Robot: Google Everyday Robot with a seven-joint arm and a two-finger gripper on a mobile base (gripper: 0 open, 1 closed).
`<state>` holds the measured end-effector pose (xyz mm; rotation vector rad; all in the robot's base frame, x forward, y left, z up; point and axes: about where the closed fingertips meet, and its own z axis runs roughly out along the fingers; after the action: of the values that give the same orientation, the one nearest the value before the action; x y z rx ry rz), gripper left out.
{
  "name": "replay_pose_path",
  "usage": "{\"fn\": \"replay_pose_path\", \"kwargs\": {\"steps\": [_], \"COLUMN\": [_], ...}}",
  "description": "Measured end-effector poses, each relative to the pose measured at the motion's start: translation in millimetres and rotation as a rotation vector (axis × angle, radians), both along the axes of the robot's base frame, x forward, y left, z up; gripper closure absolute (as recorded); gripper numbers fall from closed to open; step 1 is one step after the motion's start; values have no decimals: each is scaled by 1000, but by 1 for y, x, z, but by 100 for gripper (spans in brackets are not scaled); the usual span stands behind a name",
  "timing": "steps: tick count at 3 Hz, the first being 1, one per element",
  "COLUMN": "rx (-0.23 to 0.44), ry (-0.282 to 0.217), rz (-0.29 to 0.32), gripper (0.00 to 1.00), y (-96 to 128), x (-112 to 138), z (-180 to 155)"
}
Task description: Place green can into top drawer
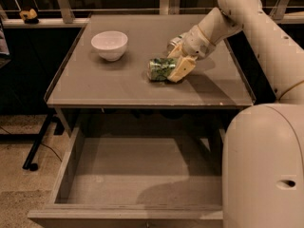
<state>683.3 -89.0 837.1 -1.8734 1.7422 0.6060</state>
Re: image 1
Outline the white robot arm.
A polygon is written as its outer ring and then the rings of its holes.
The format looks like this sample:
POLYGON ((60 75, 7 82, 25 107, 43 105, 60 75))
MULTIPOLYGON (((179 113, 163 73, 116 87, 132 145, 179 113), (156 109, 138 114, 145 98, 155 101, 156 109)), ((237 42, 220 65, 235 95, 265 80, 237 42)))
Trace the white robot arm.
POLYGON ((260 0, 218 0, 174 47, 171 82, 222 39, 244 32, 275 93, 227 129, 222 156, 224 228, 304 228, 304 50, 262 9, 260 0))

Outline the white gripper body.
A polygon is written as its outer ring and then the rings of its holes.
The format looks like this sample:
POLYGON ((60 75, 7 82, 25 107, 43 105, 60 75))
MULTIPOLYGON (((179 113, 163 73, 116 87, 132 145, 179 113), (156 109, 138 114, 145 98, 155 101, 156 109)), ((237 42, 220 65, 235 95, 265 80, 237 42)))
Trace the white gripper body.
POLYGON ((182 55, 199 59, 206 58, 216 48, 213 32, 212 28, 201 28, 199 25, 193 26, 182 39, 182 55))

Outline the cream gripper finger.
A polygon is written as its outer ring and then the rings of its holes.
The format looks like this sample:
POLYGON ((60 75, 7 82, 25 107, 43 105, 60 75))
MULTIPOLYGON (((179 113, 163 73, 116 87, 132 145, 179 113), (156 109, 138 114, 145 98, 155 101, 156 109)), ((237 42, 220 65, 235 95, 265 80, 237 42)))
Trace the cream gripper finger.
POLYGON ((169 74, 167 79, 170 82, 177 83, 185 76, 187 76, 196 66, 196 57, 186 56, 180 57, 177 61, 176 67, 169 74))
POLYGON ((172 51, 168 54, 168 58, 179 58, 179 57, 183 57, 184 56, 184 52, 182 49, 182 44, 177 44, 172 51))

